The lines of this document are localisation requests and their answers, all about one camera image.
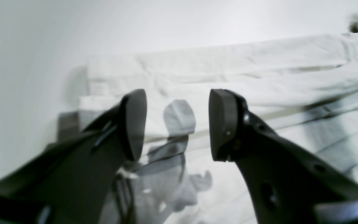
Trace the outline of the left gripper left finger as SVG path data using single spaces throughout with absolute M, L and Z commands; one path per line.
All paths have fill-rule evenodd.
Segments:
M 116 172 L 137 161 L 147 99 L 134 90 L 77 137 L 0 179 L 0 224 L 96 224 Z

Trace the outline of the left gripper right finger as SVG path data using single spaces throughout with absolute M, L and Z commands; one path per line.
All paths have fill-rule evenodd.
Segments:
M 358 184 L 252 113 L 224 89 L 209 95 L 214 161 L 234 162 L 259 224 L 358 224 Z

